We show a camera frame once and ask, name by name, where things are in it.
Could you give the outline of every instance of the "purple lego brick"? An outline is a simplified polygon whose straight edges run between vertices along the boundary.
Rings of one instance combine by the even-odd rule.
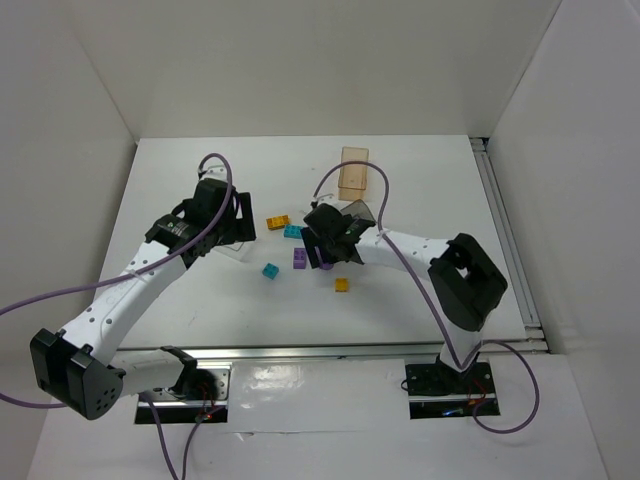
[[[331,270],[333,268],[333,263],[324,263],[318,247],[316,247],[316,255],[318,255],[318,260],[320,260],[320,270]]]
[[[307,252],[304,248],[293,249],[293,268],[296,270],[307,268]]]

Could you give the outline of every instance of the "cyan lego brick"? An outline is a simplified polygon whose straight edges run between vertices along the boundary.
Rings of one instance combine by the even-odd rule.
[[[273,280],[278,275],[280,269],[271,263],[267,263],[267,265],[262,269],[262,274]]]
[[[284,236],[286,238],[302,238],[302,234],[300,233],[302,227],[298,225],[286,225],[284,227]]]
[[[296,270],[307,268],[307,252],[304,248],[293,249],[293,268]]]

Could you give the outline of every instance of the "white floor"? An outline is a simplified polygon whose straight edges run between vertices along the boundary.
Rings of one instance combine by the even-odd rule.
[[[229,423],[198,430],[187,478],[605,480],[566,359],[528,360],[542,392],[539,414],[506,436],[470,418],[409,420],[400,360],[244,364],[232,374]],[[513,426],[530,412],[530,380],[511,355],[491,364],[502,415],[485,421]],[[135,406],[121,399],[94,422],[49,412],[29,480],[169,478],[155,426],[133,425]],[[165,427],[178,472],[190,429]]]
[[[325,172],[343,146],[370,149],[391,181],[386,226],[431,238],[474,235],[508,278],[476,163],[465,136],[255,137],[143,139],[122,201],[102,278],[122,271],[153,222],[193,195],[196,167],[210,152],[231,162],[234,185],[252,194],[258,240],[243,262],[220,253],[199,260],[156,301],[125,347],[261,346],[439,341],[440,333],[404,272],[342,264],[294,271],[301,241],[270,232],[265,219],[288,214],[300,225]],[[370,169],[365,200],[382,199]],[[337,192],[337,174],[326,192]],[[274,281],[261,275],[280,267]],[[348,294],[334,293],[347,277]],[[487,338],[524,337],[513,289],[492,314]]]

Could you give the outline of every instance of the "white wall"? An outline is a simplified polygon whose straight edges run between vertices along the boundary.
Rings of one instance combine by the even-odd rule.
[[[489,135],[559,0],[65,0],[139,137]]]
[[[0,14],[0,305],[95,280],[133,153],[132,137],[51,0]],[[43,401],[29,340],[86,297],[0,319],[0,391]],[[25,478],[44,412],[0,402],[2,478]]]
[[[637,477],[640,1],[564,0],[489,153],[612,479]]]

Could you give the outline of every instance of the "red wire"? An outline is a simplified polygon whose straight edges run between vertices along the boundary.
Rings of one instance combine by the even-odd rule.
[[[482,392],[482,397],[478,398],[478,399],[471,399],[471,385],[469,385],[469,393],[467,394],[467,398],[469,399],[469,405],[475,405],[478,402],[483,401],[485,398],[487,398],[487,390],[482,386],[482,384],[476,380],[475,378],[473,379],[473,383],[476,384],[476,386],[480,389],[480,391]]]

